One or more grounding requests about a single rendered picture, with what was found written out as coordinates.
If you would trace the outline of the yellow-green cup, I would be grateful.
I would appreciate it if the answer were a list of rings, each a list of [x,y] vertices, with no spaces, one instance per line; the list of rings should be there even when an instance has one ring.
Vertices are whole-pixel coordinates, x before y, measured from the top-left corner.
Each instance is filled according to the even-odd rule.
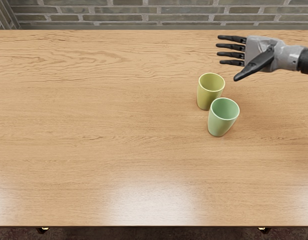
[[[225,80],[219,74],[204,73],[199,77],[197,86],[197,106],[208,111],[211,103],[219,98],[225,88]]]

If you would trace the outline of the light green cup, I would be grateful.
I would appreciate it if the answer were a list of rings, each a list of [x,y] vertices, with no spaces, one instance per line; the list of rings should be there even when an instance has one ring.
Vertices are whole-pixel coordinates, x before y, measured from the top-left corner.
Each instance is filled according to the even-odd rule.
[[[216,137],[223,136],[235,123],[240,114],[238,104],[226,97],[215,99],[208,114],[208,132]]]

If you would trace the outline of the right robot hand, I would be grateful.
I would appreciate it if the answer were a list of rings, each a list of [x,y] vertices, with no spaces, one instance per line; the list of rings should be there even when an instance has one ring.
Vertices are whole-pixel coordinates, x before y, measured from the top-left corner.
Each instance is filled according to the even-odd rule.
[[[308,49],[301,45],[287,45],[277,38],[258,35],[247,37],[219,35],[218,39],[227,40],[230,43],[218,43],[216,47],[234,50],[217,52],[218,56],[232,58],[232,60],[221,60],[220,63],[243,68],[234,76],[236,82],[257,72],[272,73],[279,69],[299,71],[300,54]]]

